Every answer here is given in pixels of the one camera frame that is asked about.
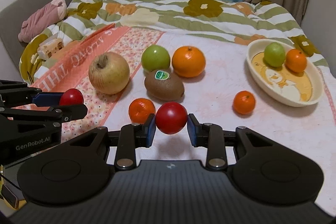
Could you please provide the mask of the red cherry tomato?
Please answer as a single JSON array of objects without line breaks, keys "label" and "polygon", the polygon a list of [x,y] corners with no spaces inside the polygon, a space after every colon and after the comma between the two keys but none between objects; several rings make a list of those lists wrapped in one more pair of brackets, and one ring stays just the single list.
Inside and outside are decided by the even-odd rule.
[{"label": "red cherry tomato", "polygon": [[77,89],[69,89],[60,97],[60,106],[82,105],[84,97],[81,91]]},{"label": "red cherry tomato", "polygon": [[176,134],[187,123],[187,111],[177,102],[167,102],[157,110],[155,123],[164,134]]}]

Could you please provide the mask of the small mandarin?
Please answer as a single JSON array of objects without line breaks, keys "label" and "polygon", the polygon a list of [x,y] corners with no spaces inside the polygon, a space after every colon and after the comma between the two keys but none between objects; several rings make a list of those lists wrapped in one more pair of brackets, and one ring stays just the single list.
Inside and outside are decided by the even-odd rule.
[{"label": "small mandarin", "polygon": [[129,105],[128,113],[129,118],[133,123],[143,124],[150,114],[156,113],[156,109],[151,100],[137,98]]},{"label": "small mandarin", "polygon": [[256,100],[252,93],[243,90],[236,94],[233,100],[233,110],[241,115],[250,114],[256,106]]}]

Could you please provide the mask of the brown kiwi with sticker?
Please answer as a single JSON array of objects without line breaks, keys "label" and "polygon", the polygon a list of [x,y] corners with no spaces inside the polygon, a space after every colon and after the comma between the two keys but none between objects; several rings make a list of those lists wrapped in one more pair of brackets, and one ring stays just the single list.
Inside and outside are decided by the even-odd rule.
[{"label": "brown kiwi with sticker", "polygon": [[147,92],[163,101],[176,101],[183,97],[185,87],[175,74],[164,69],[150,72],[144,80]]}]

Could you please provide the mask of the large yellow-red apple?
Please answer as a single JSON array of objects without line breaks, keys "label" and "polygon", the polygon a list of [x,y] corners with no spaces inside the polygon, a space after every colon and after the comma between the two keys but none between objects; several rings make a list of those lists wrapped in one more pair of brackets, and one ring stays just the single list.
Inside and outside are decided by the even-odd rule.
[{"label": "large yellow-red apple", "polygon": [[114,95],[122,91],[129,82],[130,68],[121,55],[106,52],[93,59],[88,69],[88,77],[97,91]]}]

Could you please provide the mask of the large orange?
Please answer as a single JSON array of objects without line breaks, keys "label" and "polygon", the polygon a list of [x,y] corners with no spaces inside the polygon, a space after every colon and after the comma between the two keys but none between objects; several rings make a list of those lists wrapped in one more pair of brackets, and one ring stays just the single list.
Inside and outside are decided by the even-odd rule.
[{"label": "large orange", "polygon": [[177,75],[193,78],[204,71],[206,58],[197,47],[183,46],[175,50],[171,63]]}]

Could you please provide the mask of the large green apple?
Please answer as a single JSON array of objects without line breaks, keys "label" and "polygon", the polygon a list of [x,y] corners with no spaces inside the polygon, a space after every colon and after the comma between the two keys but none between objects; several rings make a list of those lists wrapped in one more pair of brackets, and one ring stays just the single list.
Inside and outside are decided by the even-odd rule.
[{"label": "large green apple", "polygon": [[164,47],[151,45],[144,50],[141,56],[141,65],[147,72],[156,69],[169,69],[170,55]]}]

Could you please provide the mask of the small snack packet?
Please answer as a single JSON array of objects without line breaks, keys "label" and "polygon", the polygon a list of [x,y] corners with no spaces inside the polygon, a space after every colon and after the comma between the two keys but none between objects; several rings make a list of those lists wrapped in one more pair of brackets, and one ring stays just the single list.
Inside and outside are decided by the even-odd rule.
[{"label": "small snack packet", "polygon": [[49,38],[39,45],[37,53],[40,59],[48,60],[63,47],[64,43],[61,38]]}]

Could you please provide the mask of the pink floral bed sheet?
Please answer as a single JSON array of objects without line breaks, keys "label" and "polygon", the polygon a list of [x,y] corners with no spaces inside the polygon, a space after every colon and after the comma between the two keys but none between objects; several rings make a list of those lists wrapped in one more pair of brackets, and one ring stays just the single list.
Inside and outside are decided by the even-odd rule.
[{"label": "pink floral bed sheet", "polygon": [[[77,88],[84,96],[88,114],[63,125],[63,141],[97,126],[118,130],[130,123],[129,104],[147,97],[140,59],[151,44],[163,46],[170,53],[181,46],[199,48],[205,54],[206,69],[199,77],[183,82],[185,94],[181,103],[186,110],[198,121],[215,123],[225,130],[249,127],[313,159],[325,177],[317,203],[335,214],[335,78],[327,67],[318,68],[323,78],[323,95],[318,104],[290,107],[273,100],[254,82],[245,65],[245,46],[145,28],[105,28],[87,41],[65,49],[61,59],[34,82],[43,91]],[[114,96],[97,92],[88,79],[91,61],[105,51],[122,55],[130,66],[130,83]],[[236,113],[232,107],[234,97],[243,90],[256,100],[255,109],[247,115]]]}]

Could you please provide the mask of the grey headboard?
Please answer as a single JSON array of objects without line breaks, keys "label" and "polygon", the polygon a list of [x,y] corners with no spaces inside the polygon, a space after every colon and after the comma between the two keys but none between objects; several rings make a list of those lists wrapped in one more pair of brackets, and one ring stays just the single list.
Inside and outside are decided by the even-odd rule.
[{"label": "grey headboard", "polygon": [[23,21],[52,0],[16,0],[1,11],[1,42],[14,65],[26,46],[18,40]]}]

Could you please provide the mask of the cream oval dish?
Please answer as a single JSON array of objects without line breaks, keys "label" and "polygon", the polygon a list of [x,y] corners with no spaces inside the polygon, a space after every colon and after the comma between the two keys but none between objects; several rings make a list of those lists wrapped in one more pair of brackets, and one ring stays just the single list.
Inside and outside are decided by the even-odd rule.
[{"label": "cream oval dish", "polygon": [[264,62],[266,46],[271,39],[258,39],[247,46],[246,62],[252,78],[266,94],[288,106],[315,105],[323,95],[323,80],[310,60],[302,73],[295,73],[285,65],[272,68]]}]

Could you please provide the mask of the pink plush toy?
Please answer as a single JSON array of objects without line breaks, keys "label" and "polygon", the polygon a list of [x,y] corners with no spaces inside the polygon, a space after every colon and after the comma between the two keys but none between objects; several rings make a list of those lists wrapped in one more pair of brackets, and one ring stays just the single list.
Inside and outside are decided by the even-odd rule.
[{"label": "pink plush toy", "polygon": [[48,26],[64,19],[67,14],[65,0],[52,0],[23,21],[18,40],[29,43]]}]

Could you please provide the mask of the small green apple in dish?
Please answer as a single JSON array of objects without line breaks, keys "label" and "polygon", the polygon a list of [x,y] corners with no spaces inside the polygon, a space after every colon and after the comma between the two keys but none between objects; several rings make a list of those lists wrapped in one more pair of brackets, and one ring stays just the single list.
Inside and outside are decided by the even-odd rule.
[{"label": "small green apple in dish", "polygon": [[285,61],[286,52],[284,47],[278,42],[268,44],[264,50],[264,61],[274,67],[281,67]]}]

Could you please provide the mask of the small orange in dish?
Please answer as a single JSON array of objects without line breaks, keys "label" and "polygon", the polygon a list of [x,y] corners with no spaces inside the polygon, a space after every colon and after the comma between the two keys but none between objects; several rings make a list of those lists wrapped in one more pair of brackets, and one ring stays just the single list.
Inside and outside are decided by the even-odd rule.
[{"label": "small orange in dish", "polygon": [[291,49],[287,52],[285,66],[295,73],[302,73],[307,67],[305,54],[298,49]]}]

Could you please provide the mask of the floral striped duvet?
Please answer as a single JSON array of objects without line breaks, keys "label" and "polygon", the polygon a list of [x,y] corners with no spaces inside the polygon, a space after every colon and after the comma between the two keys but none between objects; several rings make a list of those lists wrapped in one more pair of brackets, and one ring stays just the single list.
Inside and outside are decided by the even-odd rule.
[{"label": "floral striped duvet", "polygon": [[46,65],[37,53],[52,35],[70,43],[109,24],[145,27],[247,45],[273,39],[302,50],[317,66],[327,61],[294,17],[270,1],[256,4],[223,0],[72,0],[66,17],[34,35],[19,60],[19,72],[31,84]]}]

